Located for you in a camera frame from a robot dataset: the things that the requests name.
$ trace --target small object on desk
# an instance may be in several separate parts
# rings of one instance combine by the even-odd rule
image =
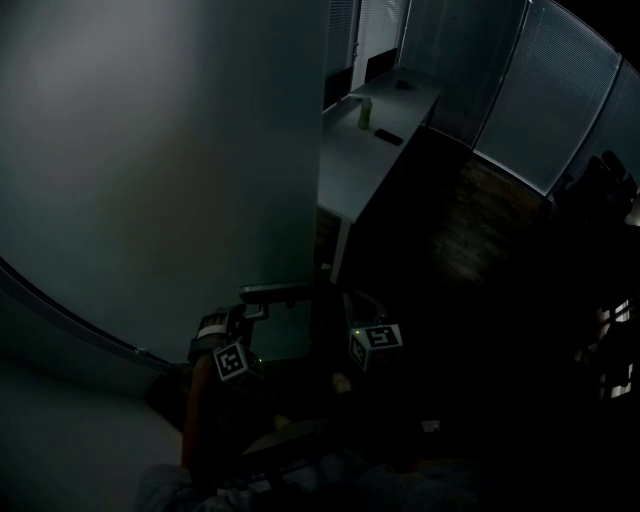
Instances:
[[[399,146],[403,142],[402,138],[398,137],[397,135],[394,135],[393,133],[388,132],[387,130],[382,130],[382,129],[376,130],[374,135],[376,137],[380,137],[382,140],[386,140],[387,142],[390,142],[394,146]]]
[[[371,98],[364,97],[362,98],[362,103],[360,104],[360,119],[358,119],[358,128],[361,130],[368,130],[369,124],[371,123],[371,110],[373,109],[373,102]]]

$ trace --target white desk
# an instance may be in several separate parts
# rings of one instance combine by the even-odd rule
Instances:
[[[411,89],[398,89],[406,80]],[[429,118],[440,87],[420,73],[394,69],[364,84],[323,115],[318,205],[341,219],[331,270],[336,282],[351,225],[375,194],[418,127]],[[358,96],[373,102],[371,125],[358,128]],[[394,146],[374,135],[382,128],[403,139]]]

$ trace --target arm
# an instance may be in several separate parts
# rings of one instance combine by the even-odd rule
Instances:
[[[214,386],[215,364],[212,355],[202,355],[198,358],[193,369],[191,381],[191,392],[187,401],[187,414],[184,423],[184,434],[182,436],[182,463],[184,469],[193,470],[198,465],[198,459],[207,453],[208,441],[206,432],[205,412],[206,404],[212,402],[212,391]]]

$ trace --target black phone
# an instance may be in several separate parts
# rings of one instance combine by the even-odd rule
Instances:
[[[393,133],[389,133],[387,130],[383,130],[383,129],[376,130],[374,135],[376,137],[380,137],[382,140],[386,140],[387,142],[390,142],[394,146],[399,146],[403,142],[402,138],[398,137],[397,135],[394,135]]]

